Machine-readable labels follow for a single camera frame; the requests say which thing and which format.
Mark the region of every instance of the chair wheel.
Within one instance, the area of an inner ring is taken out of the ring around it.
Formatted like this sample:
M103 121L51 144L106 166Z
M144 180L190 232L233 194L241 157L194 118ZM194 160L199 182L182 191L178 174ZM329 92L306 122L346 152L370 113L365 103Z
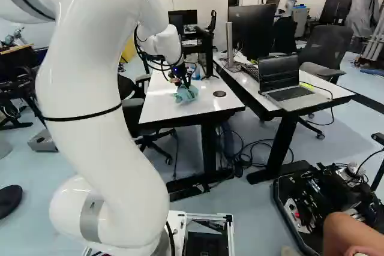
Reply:
M172 165L173 164L173 159L172 158L167 158L166 159L166 164L167 165Z
M318 134L318 135L316 136L316 138L319 139L319 140L324 140L325 135L324 135L324 134Z

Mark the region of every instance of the power cable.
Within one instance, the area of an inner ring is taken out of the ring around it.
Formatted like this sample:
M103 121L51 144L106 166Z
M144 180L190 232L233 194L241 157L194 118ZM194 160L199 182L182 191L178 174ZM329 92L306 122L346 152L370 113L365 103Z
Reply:
M321 90L324 90L324 91L327 91L331 94L331 99L333 100L334 99L334 94L332 93L332 91L328 90L328 89L325 89L325 88L322 88L322 87L318 87L316 85L313 85L313 84L309 84L307 82L304 82L304 81L300 81L300 83L304 83L306 85L310 85L310 86L313 86L315 88L318 88L318 89L321 89ZM306 121L307 123L309 124L313 124L313 125L317 125L317 126L328 126L328 125L331 125L335 122L335 116L334 116L334 110L333 110L333 107L331 107L331 115L332 115L332 121L330 123L327 123L327 124L319 124L319 123L315 123L315 122L312 122L312 121Z

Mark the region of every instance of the keyboard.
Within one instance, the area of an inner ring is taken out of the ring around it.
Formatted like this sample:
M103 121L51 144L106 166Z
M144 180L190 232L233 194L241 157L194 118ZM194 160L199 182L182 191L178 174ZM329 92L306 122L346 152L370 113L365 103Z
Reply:
M240 66L242 71L244 71L257 82L259 82L259 69L255 65L241 63Z
M292 98L302 97L309 94L313 94L313 92L309 91L303 87L292 87L285 90L270 92L268 95L272 97L276 101L284 101Z

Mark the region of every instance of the white table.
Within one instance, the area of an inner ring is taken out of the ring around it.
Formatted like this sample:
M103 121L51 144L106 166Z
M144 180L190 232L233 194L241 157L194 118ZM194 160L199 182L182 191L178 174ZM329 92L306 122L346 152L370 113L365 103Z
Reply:
M192 102L178 104L173 97L177 87L167 82L160 71L153 71L139 121L142 128L151 129L201 125L204 174L168 182L171 200L209 192L209 183L228 179L233 174L231 170L216 168L215 129L236 112L245 110L244 104L220 77L192 80L191 84L198 88L199 96ZM226 96L215 97L215 91L224 91ZM203 192L197 185L203 186Z
M222 57L226 57L226 54L216 53L214 55L214 61L217 64L217 71L235 92L235 94L240 98L240 100L250 109L252 109L252 111L258 115L261 121L270 121L274 117L282 117L274 139L274 143L272 145L271 153L269 154L266 169L248 174L248 182L250 184L256 184L262 181L275 179L277 176L282 174L290 174L295 170L307 168L309 164L306 161L298 161L292 164L282 165L298 122L308 127L309 129L315 129L318 135L323 135L320 130L310 127L310 125L301 119L300 116L309 115L319 110L324 110L333 106L347 103L355 96L355 94L340 86L334 85L304 71L300 71L300 81L307 82L311 85L315 85L331 91L333 94L333 99L327 103L306 107L305 109L300 109L293 112L287 112L277 107L264 96L260 95L259 83L247 73L241 71L231 72L232 69L231 71L228 70L225 67L226 61L220 60ZM234 60L241 63L249 63L247 58L240 52L237 53ZM330 93L327 91L318 88L313 89L328 98L330 97Z

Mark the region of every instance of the chair armrest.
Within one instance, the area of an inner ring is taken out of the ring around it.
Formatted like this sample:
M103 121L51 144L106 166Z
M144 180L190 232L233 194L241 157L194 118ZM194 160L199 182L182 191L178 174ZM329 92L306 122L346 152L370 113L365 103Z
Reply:
M136 85L137 85L139 83L150 81L150 79L151 79L151 74L144 74L144 75L136 78L135 82L136 82Z
M137 106L142 106L144 104L144 99L142 98L130 98L123 100L121 102L122 108L128 108L128 107L137 107Z
M346 74L344 71L337 69L324 68L320 71L316 71L316 74L321 77L335 77Z

